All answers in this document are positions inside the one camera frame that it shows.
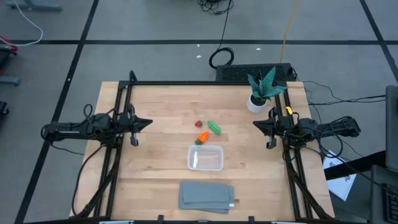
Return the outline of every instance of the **yellow cable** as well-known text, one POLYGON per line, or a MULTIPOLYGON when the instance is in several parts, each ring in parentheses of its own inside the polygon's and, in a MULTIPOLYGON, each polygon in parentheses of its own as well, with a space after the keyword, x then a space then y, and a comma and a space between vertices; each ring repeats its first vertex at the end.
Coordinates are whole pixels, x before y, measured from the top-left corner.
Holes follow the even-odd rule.
POLYGON ((290 15, 289 24, 287 25, 287 28, 286 28, 286 31, 285 31, 285 35, 284 35, 284 43, 282 44, 282 51, 280 53, 279 63, 282 63, 282 61, 284 60, 284 51, 285 51, 286 38, 287 38, 287 34, 289 33, 289 29, 292 26, 293 19, 294 19, 294 14, 296 13, 297 6, 299 6, 299 0, 296 0, 296 3, 294 5, 293 11, 292 11, 292 14, 290 15))

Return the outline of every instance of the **clear plastic container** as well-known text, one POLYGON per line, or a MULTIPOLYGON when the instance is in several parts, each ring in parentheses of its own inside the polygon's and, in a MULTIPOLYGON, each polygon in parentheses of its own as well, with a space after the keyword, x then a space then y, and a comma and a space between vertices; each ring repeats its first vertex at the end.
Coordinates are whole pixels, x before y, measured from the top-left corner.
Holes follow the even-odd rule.
POLYGON ((190 170, 220 171, 224 167, 224 150, 220 146, 192 145, 188 150, 190 170))

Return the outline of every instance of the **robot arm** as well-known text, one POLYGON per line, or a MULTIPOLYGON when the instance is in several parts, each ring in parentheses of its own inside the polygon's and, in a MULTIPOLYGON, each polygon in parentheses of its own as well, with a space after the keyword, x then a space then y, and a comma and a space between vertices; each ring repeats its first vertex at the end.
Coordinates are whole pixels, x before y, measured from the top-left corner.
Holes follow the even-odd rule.
POLYGON ((119 114, 115 121, 110 117, 110 112, 89 116, 80 123, 53 122, 47 124, 42 131, 43 137, 48 141, 62 141, 64 139, 97 140, 101 145, 113 147, 117 135, 130 132, 131 144, 138 146, 136 133, 153 122, 151 119, 137 117, 134 114, 132 104, 128 105, 127 113, 119 114))
POLYGON ((276 136, 288 138, 293 147, 305 146, 307 142, 329 136, 341 135, 344 137, 356 137, 361 132, 355 119, 349 116, 337 119, 330 123, 318 124, 310 118, 302 118, 292 126, 288 116, 277 119, 277 108, 269 111, 268 119, 265 121, 253 121, 253 124, 260 129, 264 135, 270 137, 267 148, 276 146, 276 136))

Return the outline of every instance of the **yellow label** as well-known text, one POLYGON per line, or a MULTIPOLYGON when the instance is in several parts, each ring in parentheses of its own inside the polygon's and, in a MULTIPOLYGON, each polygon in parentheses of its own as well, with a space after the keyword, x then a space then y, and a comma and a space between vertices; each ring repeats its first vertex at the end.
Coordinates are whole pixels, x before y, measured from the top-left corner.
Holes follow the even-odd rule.
POLYGON ((292 114, 293 114, 293 111, 292 111, 291 107, 289 107, 289 106, 286 106, 286 109, 287 109, 287 112, 289 112, 289 114, 290 114, 290 115, 292 115, 292 114))

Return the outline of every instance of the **white cable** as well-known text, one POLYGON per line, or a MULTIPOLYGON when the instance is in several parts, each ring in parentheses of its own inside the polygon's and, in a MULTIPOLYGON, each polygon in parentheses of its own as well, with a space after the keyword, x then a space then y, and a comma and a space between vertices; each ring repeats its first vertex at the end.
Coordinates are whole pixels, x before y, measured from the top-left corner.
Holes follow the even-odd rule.
POLYGON ((43 37, 43 30, 42 30, 39 26, 37 26, 36 24, 34 24, 32 21, 30 21, 30 19, 28 19, 28 18, 22 13, 21 9, 20 9, 19 6, 18 6, 18 3, 17 3, 15 0, 13 0, 13 1, 14 1, 15 6, 17 7, 19 13, 20 13, 28 22, 30 22, 33 26, 35 26, 36 28, 38 28, 38 29, 40 30, 40 32, 41 32, 41 35, 40 35, 40 38, 39 38, 38 40, 33 41, 33 42, 31 42, 31 43, 27 43, 27 44, 12 44, 12 43, 9 43, 9 42, 3 40, 1 37, 0 37, 0 40, 3 41, 4 43, 8 44, 8 45, 17 46, 17 47, 23 47, 23 46, 28 46, 28 45, 32 45, 32 44, 39 43, 39 42, 42 40, 42 37, 43 37))

